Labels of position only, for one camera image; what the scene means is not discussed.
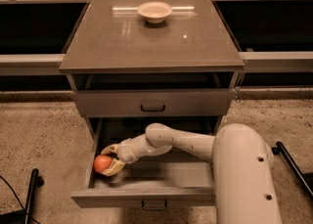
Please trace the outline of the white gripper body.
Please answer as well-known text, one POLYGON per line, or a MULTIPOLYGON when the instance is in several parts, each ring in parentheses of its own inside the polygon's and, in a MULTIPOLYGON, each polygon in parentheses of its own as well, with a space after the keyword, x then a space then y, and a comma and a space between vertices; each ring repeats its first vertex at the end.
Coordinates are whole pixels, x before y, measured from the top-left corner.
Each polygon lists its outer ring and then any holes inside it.
POLYGON ((138 160, 132 150, 131 139, 126 139, 118 145, 117 157, 124 163, 131 164, 138 160))

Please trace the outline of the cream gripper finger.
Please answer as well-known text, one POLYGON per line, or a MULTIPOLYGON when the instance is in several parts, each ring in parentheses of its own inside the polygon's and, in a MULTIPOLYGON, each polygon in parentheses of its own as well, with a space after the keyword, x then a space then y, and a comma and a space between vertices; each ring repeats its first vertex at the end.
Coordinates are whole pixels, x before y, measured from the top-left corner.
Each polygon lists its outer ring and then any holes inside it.
POLYGON ((118 172, 120 172, 124 168, 124 166, 125 166, 124 162, 122 162, 119 159, 114 158, 112 160, 111 165, 107 169, 105 169, 102 172, 102 174, 108 177, 113 176, 117 174, 118 172))
POLYGON ((118 144, 111 144, 106 146, 101 150, 101 154, 103 156, 108 156, 109 154, 117 154, 118 153, 118 144))

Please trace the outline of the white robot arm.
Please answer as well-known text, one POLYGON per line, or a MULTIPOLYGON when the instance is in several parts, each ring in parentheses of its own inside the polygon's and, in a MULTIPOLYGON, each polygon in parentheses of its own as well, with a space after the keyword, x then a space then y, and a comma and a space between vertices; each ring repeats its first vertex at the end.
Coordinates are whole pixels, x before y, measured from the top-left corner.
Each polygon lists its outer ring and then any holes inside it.
POLYGON ((141 157, 160 156, 173 147, 211 163, 218 224, 283 224, 271 149, 243 124, 226 125, 210 136, 152 123, 144 134, 101 150, 94 169, 113 176, 141 157))

